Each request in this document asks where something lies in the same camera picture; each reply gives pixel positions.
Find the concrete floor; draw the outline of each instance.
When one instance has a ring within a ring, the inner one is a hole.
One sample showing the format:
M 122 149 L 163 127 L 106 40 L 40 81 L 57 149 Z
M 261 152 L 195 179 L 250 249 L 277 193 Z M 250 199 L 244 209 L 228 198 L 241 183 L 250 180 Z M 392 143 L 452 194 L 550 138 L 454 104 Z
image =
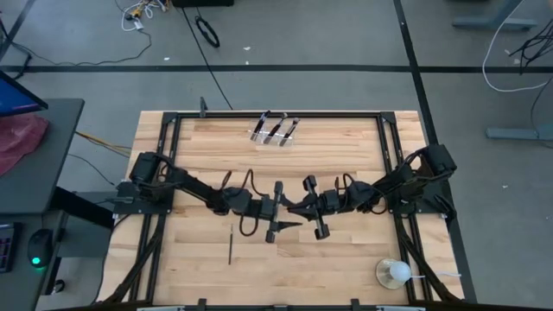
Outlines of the concrete floor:
M 121 6 L 134 2 L 118 0 Z M 10 28 L 24 4 L 4 0 Z M 454 16 L 489 13 L 500 1 L 463 3 L 403 0 L 421 66 L 480 66 L 493 35 L 453 29 Z M 386 0 L 241 0 L 231 8 L 205 8 L 221 48 L 201 45 L 213 65 L 361 64 L 407 66 L 409 62 L 393 2 Z M 187 10 L 194 17 L 193 10 Z M 523 3 L 515 17 L 533 17 L 541 28 L 553 16 L 545 0 Z M 152 48 L 138 60 L 120 64 L 203 65 L 180 11 L 155 11 L 146 19 Z M 515 66 L 514 50 L 537 31 L 500 34 L 489 64 Z M 111 0 L 37 1 L 16 41 L 54 61 L 100 61 L 134 55 L 146 42 L 120 28 Z M 0 65 L 21 65 L 10 48 Z M 537 65 L 551 65 L 545 57 Z M 33 66 L 49 65 L 34 59 Z M 420 110 L 410 73 L 259 72 L 216 73 L 236 109 Z M 492 74 L 497 86 L 529 86 L 542 74 Z M 21 83 L 43 98 L 84 98 L 79 130 L 113 143 L 131 145 L 140 111 L 197 109 L 203 96 L 212 110 L 226 104 L 209 73 L 28 73 Z M 454 202 L 479 302 L 553 306 L 553 212 L 550 208 L 551 152 L 537 143 L 490 141 L 487 126 L 529 126 L 537 92 L 497 93 L 477 73 L 425 73 L 423 83 L 438 138 L 459 169 L 452 178 Z M 553 116 L 546 91 L 537 108 L 539 122 Z M 126 160 L 76 137 L 71 152 L 85 156 L 112 181 L 124 178 Z M 60 186 L 77 191 L 111 190 L 83 162 L 68 158 Z M 89 303 L 99 285 L 97 258 L 66 260 L 60 277 L 67 292 L 41 300 L 39 309 Z M 74 271 L 86 271 L 86 278 Z

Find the computer mouse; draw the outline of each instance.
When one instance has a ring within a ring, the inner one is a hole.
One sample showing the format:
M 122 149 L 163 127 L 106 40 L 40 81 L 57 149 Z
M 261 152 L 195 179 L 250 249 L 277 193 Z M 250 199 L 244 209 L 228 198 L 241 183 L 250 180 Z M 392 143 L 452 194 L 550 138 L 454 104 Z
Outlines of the computer mouse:
M 52 257 L 52 230 L 40 229 L 29 239 L 27 257 L 35 268 L 42 268 L 50 263 Z

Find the wood plank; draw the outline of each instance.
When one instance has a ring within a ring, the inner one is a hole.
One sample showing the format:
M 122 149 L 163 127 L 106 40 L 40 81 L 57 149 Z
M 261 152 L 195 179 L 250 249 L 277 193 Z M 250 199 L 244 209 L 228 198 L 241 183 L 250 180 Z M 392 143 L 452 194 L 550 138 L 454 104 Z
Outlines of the wood plank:
M 161 118 L 162 111 L 141 114 L 129 170 L 140 152 L 156 149 Z M 396 111 L 396 118 L 404 154 L 423 147 L 417 112 Z M 293 201 L 306 195 L 302 180 L 309 174 L 317 177 L 318 191 L 334 187 L 335 178 L 344 173 L 367 182 L 385 174 L 376 123 L 371 119 L 304 118 L 295 144 L 286 148 L 250 142 L 250 123 L 243 118 L 184 120 L 176 165 L 212 187 L 220 187 L 228 170 L 233 174 L 227 186 L 239 187 L 252 168 L 259 191 L 272 194 L 274 182 L 282 181 L 286 196 Z M 390 131 L 386 131 L 390 142 Z M 383 208 L 384 202 L 380 204 L 375 210 Z M 430 266 L 436 271 L 456 272 L 443 219 L 435 214 L 417 218 Z M 100 300 L 117 287 L 134 263 L 142 219 L 131 216 L 113 233 Z M 322 241 L 315 239 L 313 222 L 286 213 L 283 207 L 279 219 L 303 225 L 278 233 L 274 244 L 266 244 L 266 222 L 259 223 L 253 236 L 243 237 L 238 232 L 239 217 L 215 216 L 201 201 L 176 192 L 163 238 L 154 303 L 195 304 L 201 297 L 211 305 L 344 305 L 352 298 L 359 298 L 362 304 L 407 302 L 405 290 L 385 289 L 374 275 L 380 260 L 399 259 L 391 215 L 326 217 L 331 236 Z M 232 264 L 228 265 L 231 225 L 234 244 Z M 253 220 L 246 219 L 244 230 L 252 226 Z M 462 296 L 459 278 L 440 278 L 454 294 Z M 420 282 L 416 284 L 420 293 Z M 139 297 L 144 292 L 145 283 Z

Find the pink cloth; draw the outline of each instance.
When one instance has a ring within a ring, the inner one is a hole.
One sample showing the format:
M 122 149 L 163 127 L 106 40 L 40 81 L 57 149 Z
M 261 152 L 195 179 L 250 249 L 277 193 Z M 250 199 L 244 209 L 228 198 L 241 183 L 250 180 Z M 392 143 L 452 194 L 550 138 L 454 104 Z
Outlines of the pink cloth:
M 47 127 L 48 120 L 34 113 L 0 117 L 0 176 L 23 156 L 35 151 Z

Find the wooden tabletop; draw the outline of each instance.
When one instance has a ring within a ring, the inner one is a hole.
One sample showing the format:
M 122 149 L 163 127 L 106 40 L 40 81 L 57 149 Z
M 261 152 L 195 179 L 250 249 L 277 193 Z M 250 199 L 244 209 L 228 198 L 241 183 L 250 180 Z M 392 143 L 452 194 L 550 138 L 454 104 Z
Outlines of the wooden tabletop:
M 395 112 L 404 154 L 425 146 L 417 112 Z M 138 153 L 156 150 L 161 117 L 162 111 L 142 112 L 129 168 Z M 284 148 L 252 143 L 247 133 L 250 121 L 185 119 L 175 164 L 213 187 L 220 187 L 229 169 L 234 174 L 227 186 L 239 187 L 252 168 L 257 190 L 272 194 L 275 181 L 282 181 L 286 196 L 293 201 L 306 195 L 302 180 L 307 175 L 317 178 L 317 191 L 334 188 L 335 177 L 343 173 L 370 183 L 385 175 L 373 119 L 304 118 L 294 145 Z M 391 146 L 390 133 L 387 137 Z M 456 273 L 443 219 L 438 214 L 419 214 L 417 219 L 430 266 L 436 272 Z M 143 216 L 130 216 L 113 233 L 100 300 L 113 292 L 134 263 L 142 220 Z M 331 236 L 322 241 L 315 239 L 314 222 L 286 213 L 284 208 L 279 220 L 303 225 L 278 233 L 274 244 L 266 244 L 267 222 L 260 221 L 257 232 L 246 238 L 238 232 L 238 217 L 213 215 L 199 200 L 176 192 L 163 237 L 154 303 L 195 304 L 199 298 L 207 298 L 209 305 L 347 305 L 352 298 L 359 298 L 361 304 L 407 303 L 405 289 L 385 289 L 375 277 L 380 260 L 399 259 L 390 214 L 328 216 L 325 221 Z M 253 220 L 246 219 L 245 231 L 252 224 Z M 228 265 L 231 225 L 234 243 Z M 144 271 L 139 298 L 144 297 L 148 266 Z M 452 293 L 463 296 L 458 277 L 439 277 Z M 422 299 L 420 281 L 415 284 L 417 297 Z

